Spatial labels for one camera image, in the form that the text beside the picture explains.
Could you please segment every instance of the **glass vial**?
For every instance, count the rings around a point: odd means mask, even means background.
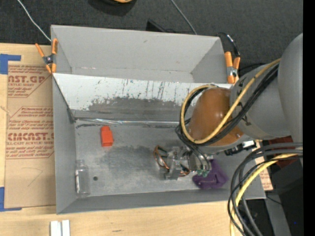
[[[84,164],[84,160],[76,160],[75,186],[78,198],[90,195],[89,168]]]

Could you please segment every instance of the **black cable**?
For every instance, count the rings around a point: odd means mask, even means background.
[[[247,179],[247,177],[253,172],[253,170],[255,170],[258,166],[262,165],[262,164],[265,164],[265,163],[268,163],[268,162],[271,162],[271,161],[287,161],[287,160],[292,160],[292,158],[299,158],[300,156],[292,156],[292,157],[289,157],[289,158],[281,158],[281,159],[270,159],[270,160],[267,160],[267,161],[264,161],[262,163],[259,163],[257,165],[255,165],[254,167],[252,167],[247,173],[246,173],[246,176],[243,177],[242,173],[240,172],[240,175],[239,175],[239,178],[240,178],[240,181],[239,183],[237,184],[237,186],[233,189],[233,192],[232,194],[234,194],[234,192],[242,187],[244,181]],[[243,208],[245,208],[245,213],[246,213],[246,216],[247,218],[249,219],[250,221],[250,224],[251,226],[253,226],[254,230],[256,231],[256,233],[259,235],[259,236],[263,236],[263,234],[261,233],[261,231],[259,230],[258,226],[256,225],[252,215],[251,215],[251,212],[248,208],[248,205],[246,203],[246,200],[245,200],[245,197],[243,196],[241,198],[241,200],[244,200],[245,201],[245,205],[243,206]],[[240,222],[242,223],[242,225],[244,226],[244,228],[246,228],[246,231],[252,236],[252,231],[249,229],[249,227],[245,224],[243,218],[242,218],[242,215],[240,214],[239,210],[238,210],[238,207],[236,206],[236,203],[235,205],[233,204],[233,208],[235,210],[235,214],[237,215],[238,219],[240,220]]]
[[[224,36],[228,39],[228,41],[229,41],[229,42],[232,44],[232,46],[233,46],[233,50],[234,50],[235,56],[240,57],[240,56],[241,56],[240,50],[237,48],[236,43],[235,43],[235,41],[233,40],[233,38],[231,38],[231,36],[230,36],[229,34],[225,33],[225,32],[218,32],[218,33],[217,33],[217,36],[218,36],[219,38],[221,38],[220,35],[224,35]]]
[[[285,148],[287,146],[290,146],[290,147],[300,147],[300,146],[303,146],[302,143],[282,143],[282,144],[274,144],[274,145],[268,145],[268,146],[264,146],[264,147],[261,147],[255,151],[253,151],[251,154],[249,154],[245,159],[244,161],[238,166],[238,168],[236,169],[233,177],[232,177],[232,180],[231,180],[231,195],[230,195],[230,198],[229,198],[229,206],[230,206],[230,201],[232,201],[233,203],[233,208],[235,210],[235,213],[236,215],[238,216],[240,222],[242,224],[244,224],[244,228],[246,228],[246,231],[250,229],[246,226],[241,214],[239,213],[239,210],[236,206],[236,202],[235,202],[235,197],[233,197],[234,195],[234,192],[244,183],[245,179],[249,176],[249,172],[252,172],[252,170],[248,171],[246,176],[245,177],[242,177],[242,175],[240,175],[240,182],[236,185],[235,185],[235,181],[236,181],[236,177],[238,175],[238,172],[240,172],[242,174],[242,170],[244,169],[245,165],[247,163],[249,163],[250,161],[258,158],[258,157],[261,157],[261,156],[264,156],[264,155],[269,155],[269,154],[275,154],[275,153],[297,153],[297,154],[303,154],[303,151],[302,150],[299,150],[299,149],[279,149],[279,150],[269,150],[269,149],[273,149],[273,148]]]
[[[282,205],[280,202],[278,202],[278,201],[276,201],[276,200],[274,200],[274,199],[270,198],[268,195],[267,195],[267,198],[268,198],[268,199],[270,199],[271,201],[273,201],[273,202],[275,202],[275,203],[279,204],[279,205]]]
[[[231,191],[231,195],[230,195],[230,197],[229,197],[229,199],[228,199],[228,214],[229,214],[229,216],[230,216],[231,221],[233,222],[233,224],[236,226],[236,228],[240,231],[240,233],[241,233],[242,235],[245,235],[245,233],[244,233],[244,231],[237,225],[237,222],[235,221],[235,219],[233,219],[233,216],[232,216],[232,213],[231,213],[231,210],[230,210],[230,202],[231,202],[231,201],[232,201],[232,203],[233,203],[233,208],[234,208],[235,214],[237,215],[239,221],[242,223],[242,225],[243,225],[245,231],[246,231],[247,233],[249,233],[251,236],[254,236],[253,232],[252,232],[252,231],[249,229],[249,227],[246,225],[245,221],[244,221],[243,218],[242,218],[242,215],[240,214],[240,212],[239,212],[239,210],[238,210],[238,207],[236,206],[235,198],[233,198],[233,195],[234,195],[235,191],[236,191],[238,188],[240,188],[240,187],[242,186],[242,184],[243,184],[244,181],[249,177],[249,175],[250,175],[252,172],[254,172],[254,170],[256,170],[260,165],[266,164],[266,163],[271,162],[271,161],[280,161],[280,160],[283,161],[283,160],[291,160],[291,159],[292,159],[292,157],[290,157],[290,158],[283,158],[283,159],[270,159],[270,160],[268,160],[268,161],[259,163],[259,164],[255,165],[255,166],[253,166],[253,167],[246,173],[246,175],[241,178],[241,181],[240,181],[233,189],[231,188],[231,190],[232,190],[232,191]]]
[[[224,136],[226,136],[237,124],[242,120],[245,114],[248,112],[250,107],[254,104],[254,102],[258,99],[261,93],[267,88],[267,86],[275,79],[277,76],[276,71],[279,66],[274,67],[269,73],[263,78],[263,80],[259,83],[256,90],[252,94],[252,96],[248,99],[246,104],[243,106],[242,110],[238,113],[238,115],[233,118],[231,121],[226,123],[223,128],[224,130],[218,133],[215,137],[211,138],[209,141],[203,143],[202,145],[210,145],[219,140],[221,140]]]
[[[267,86],[276,78],[277,76],[277,71],[278,71],[279,65],[275,65],[266,75],[265,77],[261,80],[261,82],[259,83],[259,85],[257,86],[257,88],[254,90],[252,96],[248,99],[248,101],[246,102],[246,104],[243,106],[242,110],[238,113],[238,115],[233,118],[231,121],[227,122],[224,126],[223,126],[223,130],[218,133],[215,137],[211,138],[210,140],[200,144],[200,145],[210,145],[213,144],[219,140],[221,140],[224,136],[226,136],[235,126],[237,126],[237,124],[242,120],[242,118],[245,116],[245,114],[248,112],[248,110],[250,109],[250,107],[254,104],[254,102],[257,100],[257,98],[261,95],[261,93],[267,88]],[[184,110],[184,116],[186,114],[186,111],[188,109],[188,107],[190,106],[192,100],[198,95],[200,94],[203,90],[205,90],[205,88],[202,88],[198,91],[196,91],[191,97],[190,99],[187,101],[185,110]],[[188,144],[194,144],[193,142],[191,142],[190,140],[188,140],[184,134],[182,134],[182,136],[184,136],[184,140],[186,141],[186,143]]]

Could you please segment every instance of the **wire bundle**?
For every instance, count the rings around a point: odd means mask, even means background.
[[[294,147],[295,149],[285,149],[287,147]],[[255,165],[252,167],[246,174],[244,175],[244,168],[245,166],[250,163],[251,161],[255,160],[256,158],[262,157],[262,156],[268,156],[268,155],[274,155],[274,154],[280,154],[278,156],[275,156],[274,158],[267,160],[265,162],[262,162],[260,164]],[[249,211],[249,208],[247,206],[246,200],[244,198],[244,192],[248,188],[248,186],[251,184],[251,182],[255,179],[256,176],[259,175],[260,172],[265,170],[270,165],[280,161],[280,160],[291,160],[296,157],[303,156],[303,143],[282,143],[282,144],[273,144],[261,147],[255,151],[253,151],[251,154],[249,154],[244,161],[238,166],[236,169],[232,180],[231,180],[231,194],[228,199],[228,214],[230,216],[231,222],[230,222],[230,234],[232,236],[235,235],[234,233],[234,226],[240,231],[242,235],[250,236],[262,236],[263,234],[259,230],[258,226],[255,224],[255,221],[253,217],[251,216],[251,213]],[[247,226],[244,219],[242,218],[240,211],[239,211],[239,202],[242,202],[243,208],[245,209],[246,215],[249,219],[250,224],[252,225],[255,233]],[[241,222],[244,231],[241,229],[241,227],[237,224],[235,221],[235,215],[237,215],[237,218]]]
[[[200,94],[203,90],[208,89],[211,87],[211,85],[204,85],[195,88],[192,90],[188,96],[186,97],[185,101],[182,104],[181,108],[181,114],[180,114],[180,127],[178,134],[182,137],[182,139],[185,141],[185,143],[191,144],[191,145],[210,145],[218,140],[222,139],[225,135],[227,135],[244,117],[244,115],[247,113],[247,111],[250,109],[250,107],[253,105],[253,103],[257,100],[257,98],[260,96],[260,94],[266,89],[266,87],[274,80],[274,78],[277,76],[278,66],[279,66],[280,59],[277,59],[267,66],[265,66],[263,69],[261,69],[242,89],[240,95],[237,97],[229,111],[226,113],[225,117],[222,119],[221,123],[216,127],[216,129],[209,134],[206,138],[201,140],[194,139],[186,129],[186,124],[189,123],[188,120],[185,120],[185,114],[187,112],[187,109],[189,105],[191,104],[192,100]],[[239,102],[244,97],[245,93],[249,90],[249,88],[252,86],[252,84],[255,82],[255,80],[262,76],[263,73],[265,73],[268,69],[271,70],[265,75],[265,77],[262,79],[262,81],[259,83],[257,88],[254,90],[248,101],[246,102],[243,109],[239,112],[239,114],[233,118],[231,121],[228,121],[230,116],[232,115],[233,111],[239,104]]]

